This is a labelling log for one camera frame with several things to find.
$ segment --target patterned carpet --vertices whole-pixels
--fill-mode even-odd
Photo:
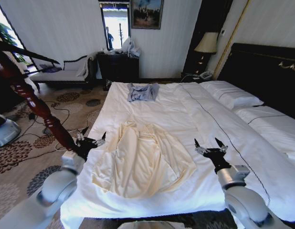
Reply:
[[[35,92],[43,99],[54,116],[61,120],[67,130],[89,127],[95,122],[102,108],[107,92],[101,86],[93,90],[81,88],[50,88],[41,84],[41,92]],[[53,135],[45,134],[45,126],[40,117],[29,120],[30,108],[26,103],[15,106],[4,113],[7,118],[21,127],[20,137],[0,148],[0,218],[23,199],[29,197],[53,172],[60,168],[64,150]],[[190,214],[149,218],[147,220],[166,220],[183,222],[193,229],[234,229],[229,211],[204,211]],[[85,219],[80,228],[116,229],[124,222],[134,219]],[[49,229],[63,228],[56,213]]]

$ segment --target lamp shade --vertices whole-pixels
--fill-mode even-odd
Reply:
[[[194,51],[216,53],[217,32],[206,32]]]

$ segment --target wooden bedpost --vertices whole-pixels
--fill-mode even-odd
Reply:
[[[24,81],[18,67],[2,51],[0,51],[0,77],[7,79],[14,86],[15,92],[27,100],[28,106],[36,115],[43,118],[46,127],[52,131],[62,146],[77,151],[77,145],[60,120],[54,117],[48,105],[34,94],[33,88]]]

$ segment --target picture frame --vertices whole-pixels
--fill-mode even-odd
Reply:
[[[160,30],[164,0],[131,0],[132,29]]]

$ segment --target white wall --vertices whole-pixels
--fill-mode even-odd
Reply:
[[[30,51],[63,62],[106,47],[97,0],[0,0],[0,5]]]
[[[219,37],[218,52],[211,57],[208,70],[214,71],[228,39],[247,0],[235,0],[223,28],[224,37]],[[231,42],[295,47],[295,0],[251,0],[239,28]],[[216,76],[219,75],[230,47]]]
[[[165,0],[160,30],[132,29],[142,52],[141,78],[178,78],[185,64],[201,0]]]
[[[180,77],[201,0],[165,0],[161,30],[131,30],[141,50],[140,77]],[[106,47],[97,0],[0,0],[30,51],[76,59]]]

